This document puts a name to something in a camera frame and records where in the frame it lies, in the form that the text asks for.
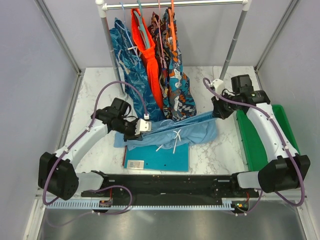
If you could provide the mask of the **light blue shorts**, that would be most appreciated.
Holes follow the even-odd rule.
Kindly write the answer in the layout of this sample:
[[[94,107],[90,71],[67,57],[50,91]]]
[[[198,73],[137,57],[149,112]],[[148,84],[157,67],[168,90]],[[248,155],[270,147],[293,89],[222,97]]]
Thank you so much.
[[[212,113],[205,112],[197,116],[212,116]],[[191,146],[197,144],[206,144],[213,141],[218,135],[218,129],[215,121],[208,121],[189,126],[180,126],[175,129],[165,130],[161,132],[146,132],[142,135],[141,140],[124,141],[124,135],[116,132],[113,146],[115,148],[127,147],[133,150],[138,147],[157,146],[161,149],[175,149],[178,146],[189,144]]]

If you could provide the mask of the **light blue wire hanger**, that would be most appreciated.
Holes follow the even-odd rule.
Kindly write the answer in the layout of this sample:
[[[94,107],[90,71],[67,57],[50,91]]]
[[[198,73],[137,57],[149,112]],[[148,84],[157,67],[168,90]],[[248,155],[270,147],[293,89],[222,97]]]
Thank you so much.
[[[163,132],[178,127],[191,126],[195,124],[206,123],[210,121],[216,121],[211,115],[196,115],[181,121],[173,121],[172,119],[166,119],[152,123],[151,133]]]

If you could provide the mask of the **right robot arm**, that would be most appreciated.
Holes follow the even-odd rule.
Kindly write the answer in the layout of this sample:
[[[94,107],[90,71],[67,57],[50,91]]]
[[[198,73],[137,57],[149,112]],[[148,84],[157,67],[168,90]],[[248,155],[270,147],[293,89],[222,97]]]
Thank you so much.
[[[303,190],[310,159],[300,155],[285,136],[266,92],[254,90],[247,74],[232,77],[231,86],[232,91],[228,93],[223,80],[209,81],[207,88],[214,95],[212,115],[224,120],[235,111],[243,111],[263,144],[267,164],[259,171],[237,173],[236,180],[229,184],[230,193],[240,197],[247,189],[261,189],[266,193]]]

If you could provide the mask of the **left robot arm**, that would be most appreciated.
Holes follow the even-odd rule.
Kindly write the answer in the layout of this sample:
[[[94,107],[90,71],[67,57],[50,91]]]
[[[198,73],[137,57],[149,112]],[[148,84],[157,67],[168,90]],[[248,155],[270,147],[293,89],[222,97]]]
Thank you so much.
[[[126,112],[131,105],[115,98],[111,106],[97,109],[91,121],[77,137],[54,153],[45,152],[39,159],[38,186],[62,200],[74,194],[93,191],[99,197],[106,196],[110,185],[98,171],[77,173],[77,168],[90,149],[109,132],[123,134],[124,140],[141,140],[142,134],[151,130],[148,116],[128,121]]]

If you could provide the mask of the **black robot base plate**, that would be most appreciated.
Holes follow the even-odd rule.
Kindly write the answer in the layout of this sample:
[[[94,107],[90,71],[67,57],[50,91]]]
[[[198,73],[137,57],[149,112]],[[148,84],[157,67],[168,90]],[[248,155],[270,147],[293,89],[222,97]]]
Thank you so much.
[[[232,175],[102,174],[100,192],[83,191],[82,197],[111,197],[127,205],[200,205],[223,199],[256,198],[252,189],[241,189]]]

